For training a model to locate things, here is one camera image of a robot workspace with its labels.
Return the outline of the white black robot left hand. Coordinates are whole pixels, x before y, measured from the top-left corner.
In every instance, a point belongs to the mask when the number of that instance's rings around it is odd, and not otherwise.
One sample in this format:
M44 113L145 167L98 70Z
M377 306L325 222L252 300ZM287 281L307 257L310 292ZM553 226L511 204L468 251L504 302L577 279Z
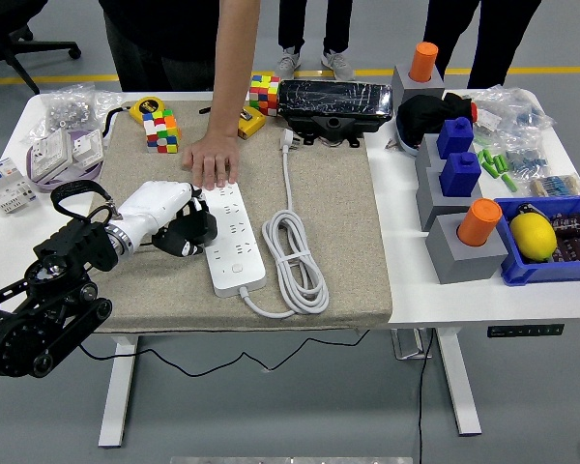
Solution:
M218 234L202 190L190 183L148 181L118 213L105 230L120 259L132 256L147 236L154 247L187 257L201 253Z

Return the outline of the person's left hand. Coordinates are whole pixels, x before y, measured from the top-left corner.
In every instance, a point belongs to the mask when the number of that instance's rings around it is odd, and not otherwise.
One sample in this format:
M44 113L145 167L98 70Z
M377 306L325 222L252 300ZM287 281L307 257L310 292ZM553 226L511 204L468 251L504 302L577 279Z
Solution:
M187 145L182 157L182 166L191 173L191 182L207 190L235 184L239 162L238 137L216 133L207 133Z

